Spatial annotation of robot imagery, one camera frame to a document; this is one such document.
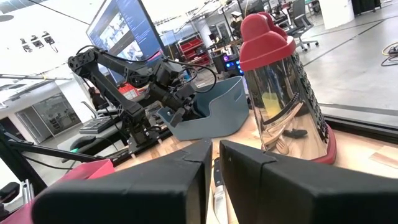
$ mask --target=reflective metal surface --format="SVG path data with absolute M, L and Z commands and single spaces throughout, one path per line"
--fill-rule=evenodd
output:
M 326 155 L 328 129 L 296 52 L 244 75 L 263 150 L 308 160 Z

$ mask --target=person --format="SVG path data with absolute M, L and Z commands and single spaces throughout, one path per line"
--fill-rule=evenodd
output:
M 106 100 L 101 97 L 101 93 L 97 88 L 90 87 L 88 93 L 90 94 L 91 102 L 93 102 L 95 110 L 99 110 L 100 106 L 106 103 Z

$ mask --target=office chair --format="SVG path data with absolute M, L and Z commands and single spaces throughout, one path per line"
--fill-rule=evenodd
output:
M 301 39 L 301 36 L 313 27 L 313 24 L 305 15 L 305 0 L 294 1 L 292 7 L 294 18 L 293 23 L 295 27 L 287 30 L 286 33 L 294 38 L 298 38 L 300 42 L 297 44 L 297 46 L 301 46 L 301 49 L 306 52 L 308 49 L 304 46 L 305 44 L 309 47 L 311 43 L 315 43 L 316 46 L 318 46 L 319 43 L 317 40 L 303 41 Z

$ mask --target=floor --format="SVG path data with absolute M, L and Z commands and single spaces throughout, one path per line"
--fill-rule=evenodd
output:
M 304 35 L 304 39 L 318 40 L 320 46 L 311 46 L 308 52 L 298 48 L 297 52 L 323 113 L 398 126 L 398 104 L 394 99 L 398 94 L 398 66 L 380 66 L 385 59 L 381 50 L 398 38 L 398 0 L 383 5 L 375 13 L 364 13 L 335 29 L 325 30 L 321 16 L 313 17 L 312 21 L 315 26 Z M 196 80 L 200 86 L 212 82 L 213 76 L 206 70 L 200 72 Z M 76 133 L 78 128 L 74 127 L 42 145 L 56 148 L 60 142 Z M 120 149 L 123 144 L 117 142 L 116 146 Z M 101 155 L 114 151 L 111 146 Z M 54 157 L 26 155 L 53 166 L 72 166 L 72 162 L 62 164 L 60 159 Z M 49 185 L 66 173 L 65 170 L 31 164 Z M 8 205 L 8 208 L 12 209 L 21 203 Z

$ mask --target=knife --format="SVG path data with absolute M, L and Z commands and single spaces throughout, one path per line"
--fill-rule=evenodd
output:
M 228 224 L 224 180 L 220 168 L 220 158 L 217 158 L 214 160 L 214 183 L 216 185 L 216 192 L 214 193 L 214 211 L 220 224 Z

